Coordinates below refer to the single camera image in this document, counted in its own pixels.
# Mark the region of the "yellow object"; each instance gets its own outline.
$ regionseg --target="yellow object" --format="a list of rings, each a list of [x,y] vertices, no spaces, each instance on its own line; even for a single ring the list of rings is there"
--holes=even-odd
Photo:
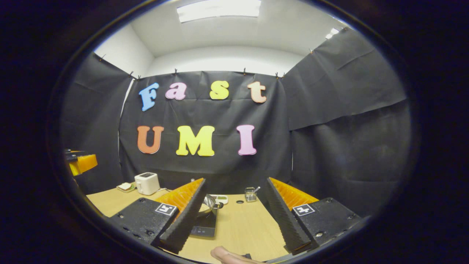
[[[200,128],[197,136],[194,136],[192,129],[188,125],[182,125],[177,128],[180,133],[179,149],[176,150],[177,155],[186,156],[189,151],[192,155],[196,154],[197,148],[200,146],[197,154],[199,156],[213,156],[215,152],[212,149],[212,133],[215,131],[213,126],[205,125]]]
[[[188,184],[185,184],[159,198],[155,201],[162,202],[170,205],[174,205],[179,209],[179,214],[176,216],[175,220],[179,217],[179,215],[184,211],[189,201],[194,196],[194,193],[199,188],[200,183],[204,180],[204,178],[200,178]]]
[[[227,81],[214,81],[210,88],[212,91],[209,93],[210,98],[214,100],[223,100],[228,97],[230,92],[228,87],[230,84]]]
[[[280,196],[282,196],[283,201],[285,202],[290,211],[295,206],[319,201],[315,197],[304,193],[294,187],[291,187],[286,183],[283,183],[271,177],[269,177],[269,179],[279,192]]]
[[[83,172],[96,167],[96,165],[98,164],[95,154],[80,156],[77,157],[77,159],[77,161],[69,163],[73,176],[82,174]]]

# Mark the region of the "white wall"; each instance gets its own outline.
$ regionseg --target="white wall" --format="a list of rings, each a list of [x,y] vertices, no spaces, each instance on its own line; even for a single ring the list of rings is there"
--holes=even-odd
[[[110,36],[94,52],[101,57],[106,55],[105,61],[127,73],[134,71],[134,77],[143,76],[155,59],[130,24]]]
[[[156,58],[145,73],[145,77],[199,70],[226,70],[262,73],[279,76],[288,72],[304,56],[294,53],[259,47],[204,47],[175,52]]]

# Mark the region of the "light fixture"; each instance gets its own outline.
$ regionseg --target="light fixture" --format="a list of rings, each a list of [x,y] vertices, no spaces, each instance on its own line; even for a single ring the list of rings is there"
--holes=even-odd
[[[208,17],[258,17],[260,0],[205,0],[176,9],[181,23]]]
[[[336,28],[332,28],[332,29],[331,29],[331,33],[327,34],[327,35],[325,36],[325,39],[330,39],[330,38],[332,38],[333,35],[335,35],[335,34],[337,34],[337,33],[339,33],[339,30],[336,29]]]

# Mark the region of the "table surface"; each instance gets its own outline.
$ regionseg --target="table surface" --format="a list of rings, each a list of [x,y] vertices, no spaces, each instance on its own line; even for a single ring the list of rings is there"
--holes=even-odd
[[[155,200],[166,193],[168,191],[163,189],[152,195],[143,195],[136,190],[124,193],[114,188],[87,197],[105,216],[111,217],[140,197]],[[189,236],[179,256],[219,264],[210,255],[210,251],[216,246],[223,246],[239,255],[249,253],[252,259],[258,261],[288,254],[277,222],[259,200],[246,202],[243,194],[227,196],[228,204],[218,211],[215,237]]]

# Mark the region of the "peach letter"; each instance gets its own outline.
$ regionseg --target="peach letter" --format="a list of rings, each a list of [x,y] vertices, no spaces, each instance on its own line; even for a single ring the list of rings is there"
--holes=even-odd
[[[261,90],[265,90],[265,86],[261,85],[260,82],[253,82],[248,84],[248,88],[251,89],[251,98],[256,103],[263,103],[267,100],[267,97],[261,95]]]

